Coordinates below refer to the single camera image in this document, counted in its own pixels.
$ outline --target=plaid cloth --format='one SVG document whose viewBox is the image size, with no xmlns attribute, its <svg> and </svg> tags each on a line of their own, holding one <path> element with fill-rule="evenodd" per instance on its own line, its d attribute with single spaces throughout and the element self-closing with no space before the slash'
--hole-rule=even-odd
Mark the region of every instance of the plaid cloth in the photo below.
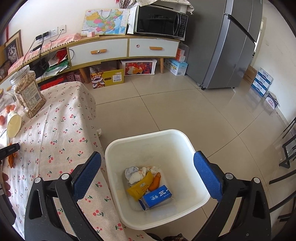
<svg viewBox="0 0 296 241">
<path fill-rule="evenodd" d="M 163 239 L 164 241 L 188 241 L 183 237 L 182 234 L 178 234 L 177 236 L 169 236 Z"/>
</svg>

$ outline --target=silver refrigerator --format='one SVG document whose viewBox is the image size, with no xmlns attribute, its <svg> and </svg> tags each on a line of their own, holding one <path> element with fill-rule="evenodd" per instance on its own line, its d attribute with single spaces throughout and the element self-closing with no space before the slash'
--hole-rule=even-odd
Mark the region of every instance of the silver refrigerator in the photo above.
<svg viewBox="0 0 296 241">
<path fill-rule="evenodd" d="M 207 89 L 237 87 L 252 59 L 262 0 L 191 0 L 186 73 Z"/>
</svg>

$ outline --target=tile floor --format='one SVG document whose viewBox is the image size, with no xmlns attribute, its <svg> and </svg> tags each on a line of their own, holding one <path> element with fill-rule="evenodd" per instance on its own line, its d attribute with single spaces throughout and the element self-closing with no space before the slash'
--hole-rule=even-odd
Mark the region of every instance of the tile floor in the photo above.
<svg viewBox="0 0 296 241">
<path fill-rule="evenodd" d="M 176 77 L 165 69 L 155 75 L 125 77 L 125 83 L 92 89 L 96 100 L 97 126 L 104 150 L 114 140 L 166 129 L 185 133 L 195 150 L 201 150 L 210 162 L 237 178 L 262 181 L 269 207 L 295 190 L 290 177 L 269 186 L 273 177 L 287 173 L 279 168 L 279 152 L 274 142 L 285 128 L 276 112 L 254 95 L 242 81 L 233 89 L 202 91 L 189 77 Z M 166 225 L 149 230 L 160 237 L 182 233 L 191 240 L 216 205 L 210 199 L 202 208 Z M 236 200 L 221 234 L 228 232 L 239 206 Z M 289 212 L 291 203 L 271 214 L 273 229 L 281 212 Z"/>
</svg>

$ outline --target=cherry print tablecloth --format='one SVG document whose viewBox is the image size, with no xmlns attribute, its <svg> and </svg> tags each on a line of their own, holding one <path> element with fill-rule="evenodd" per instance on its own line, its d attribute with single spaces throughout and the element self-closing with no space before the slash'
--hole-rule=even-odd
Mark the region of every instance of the cherry print tablecloth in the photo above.
<svg viewBox="0 0 296 241">
<path fill-rule="evenodd" d="M 84 199 L 78 204 L 93 228 L 106 240 L 153 239 L 143 231 L 131 230 L 121 224 L 107 185 L 104 152 L 97 136 L 94 97 L 80 82 L 68 82 L 43 91 L 46 103 L 36 116 L 29 119 L 23 111 L 22 128 L 10 142 L 20 144 L 14 168 L 6 161 L 3 172 L 9 176 L 13 209 L 17 215 L 14 228 L 24 237 L 26 204 L 34 179 L 57 179 L 62 173 L 71 173 L 84 163 L 93 151 L 102 157 L 102 166 Z M 55 199 L 56 208 L 68 233 L 74 234 L 63 209 Z"/>
</svg>

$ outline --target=blue and white box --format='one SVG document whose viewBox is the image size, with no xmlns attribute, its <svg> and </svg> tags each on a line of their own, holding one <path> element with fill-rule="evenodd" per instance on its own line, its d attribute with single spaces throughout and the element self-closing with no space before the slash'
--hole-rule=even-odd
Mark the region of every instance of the blue and white box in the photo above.
<svg viewBox="0 0 296 241">
<path fill-rule="evenodd" d="M 172 196 L 171 192 L 167 189 L 165 185 L 157 188 L 156 190 L 147 193 L 143 196 L 143 200 L 145 204 L 151 208 L 164 200 L 170 198 Z"/>
<path fill-rule="evenodd" d="M 171 71 L 175 76 L 184 76 L 188 64 L 186 62 L 180 62 L 173 58 L 166 58 L 164 66 Z"/>
<path fill-rule="evenodd" d="M 258 93 L 259 95 L 261 95 L 262 97 L 265 95 L 266 90 L 261 86 L 261 84 L 259 84 L 256 79 L 254 80 L 254 82 L 251 85 Z"/>
<path fill-rule="evenodd" d="M 258 74 L 269 84 L 271 85 L 274 80 L 264 69 L 260 68 Z"/>
<path fill-rule="evenodd" d="M 255 80 L 263 87 L 263 89 L 268 90 L 270 84 L 259 74 L 256 75 Z"/>
</svg>

